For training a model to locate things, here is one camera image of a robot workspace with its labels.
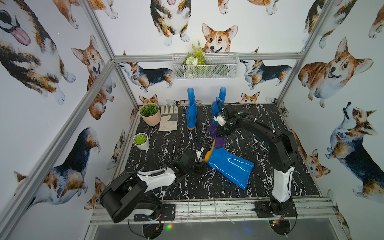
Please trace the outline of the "blue rubber boot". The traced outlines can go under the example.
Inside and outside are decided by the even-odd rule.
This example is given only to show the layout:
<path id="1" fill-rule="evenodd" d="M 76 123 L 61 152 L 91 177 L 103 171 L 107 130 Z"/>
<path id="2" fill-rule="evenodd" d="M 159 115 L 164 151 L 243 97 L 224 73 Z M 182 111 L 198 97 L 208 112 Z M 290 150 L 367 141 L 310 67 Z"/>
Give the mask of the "blue rubber boot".
<path id="1" fill-rule="evenodd" d="M 254 163 L 229 153 L 224 147 L 216 148 L 215 140 L 205 156 L 205 162 L 243 190 L 247 187 L 255 166 Z"/>
<path id="2" fill-rule="evenodd" d="M 225 87 L 221 87 L 219 96 L 216 97 L 216 100 L 213 102 L 211 106 L 211 112 L 212 112 L 212 123 L 214 125 L 218 125 L 219 123 L 215 120 L 215 117 L 219 114 L 219 102 L 224 104 L 225 98 L 226 98 L 227 89 Z"/>
<path id="3" fill-rule="evenodd" d="M 195 98 L 195 90 L 188 88 L 189 106 L 187 107 L 187 127 L 193 130 L 196 126 L 197 121 L 197 106 Z"/>

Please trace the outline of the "purple cloth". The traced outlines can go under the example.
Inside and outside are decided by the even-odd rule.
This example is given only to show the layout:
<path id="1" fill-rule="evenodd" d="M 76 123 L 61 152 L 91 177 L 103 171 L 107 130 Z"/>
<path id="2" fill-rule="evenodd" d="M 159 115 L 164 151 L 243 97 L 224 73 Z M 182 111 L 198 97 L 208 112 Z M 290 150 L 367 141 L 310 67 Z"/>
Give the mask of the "purple cloth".
<path id="1" fill-rule="evenodd" d="M 218 127 L 219 127 L 218 124 L 212 123 L 208 128 L 209 133 L 211 134 L 211 136 L 214 139 L 213 145 L 214 145 L 215 149 L 221 149 L 221 148 L 225 147 L 225 138 L 219 137 Z"/>

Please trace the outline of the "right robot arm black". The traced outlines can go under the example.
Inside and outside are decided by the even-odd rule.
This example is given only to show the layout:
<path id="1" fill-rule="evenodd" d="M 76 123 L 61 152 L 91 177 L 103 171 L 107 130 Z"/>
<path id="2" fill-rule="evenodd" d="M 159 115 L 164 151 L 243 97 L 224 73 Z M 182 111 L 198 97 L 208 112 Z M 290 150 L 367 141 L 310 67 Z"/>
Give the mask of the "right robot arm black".
<path id="1" fill-rule="evenodd" d="M 213 120 L 219 124 L 219 137 L 227 137 L 240 128 L 254 134 L 268 147 L 268 159 L 274 169 L 274 185 L 267 209 L 271 214 L 283 215 L 293 203 L 292 174 L 299 158 L 293 133 L 271 128 L 247 111 L 230 113 L 227 108 L 222 108 Z"/>

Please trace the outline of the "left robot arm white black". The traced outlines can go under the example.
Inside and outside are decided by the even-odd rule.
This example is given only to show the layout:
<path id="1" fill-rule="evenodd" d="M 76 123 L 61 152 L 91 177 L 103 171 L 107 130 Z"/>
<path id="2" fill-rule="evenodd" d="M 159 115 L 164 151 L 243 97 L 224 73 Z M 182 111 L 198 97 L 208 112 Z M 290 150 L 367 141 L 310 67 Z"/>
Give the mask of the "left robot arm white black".
<path id="1" fill-rule="evenodd" d="M 178 160 L 169 166 L 149 172 L 124 172 L 110 182 L 100 195 L 101 205 L 113 223 L 120 223 L 129 215 L 146 216 L 157 221 L 164 213 L 163 204 L 151 191 L 180 183 L 186 176 L 199 172 L 208 164 Z"/>

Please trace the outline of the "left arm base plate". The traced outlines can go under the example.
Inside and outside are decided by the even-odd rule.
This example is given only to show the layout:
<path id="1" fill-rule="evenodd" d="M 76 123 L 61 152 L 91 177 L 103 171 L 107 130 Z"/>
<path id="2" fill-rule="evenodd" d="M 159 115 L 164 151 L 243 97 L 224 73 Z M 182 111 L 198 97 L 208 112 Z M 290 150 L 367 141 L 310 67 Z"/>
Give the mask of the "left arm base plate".
<path id="1" fill-rule="evenodd" d="M 133 211 L 134 222 L 173 221 L 175 213 L 175 204 L 139 203 Z"/>

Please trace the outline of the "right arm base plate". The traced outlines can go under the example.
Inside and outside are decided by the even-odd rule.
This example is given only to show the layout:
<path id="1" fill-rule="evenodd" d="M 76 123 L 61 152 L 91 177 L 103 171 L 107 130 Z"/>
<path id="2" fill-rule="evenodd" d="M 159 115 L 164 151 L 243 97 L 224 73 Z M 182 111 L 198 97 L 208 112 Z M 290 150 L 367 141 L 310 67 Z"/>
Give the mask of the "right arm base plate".
<path id="1" fill-rule="evenodd" d="M 278 201 L 255 202 L 254 211 L 259 218 L 297 217 L 295 203 L 292 200 L 280 203 Z"/>

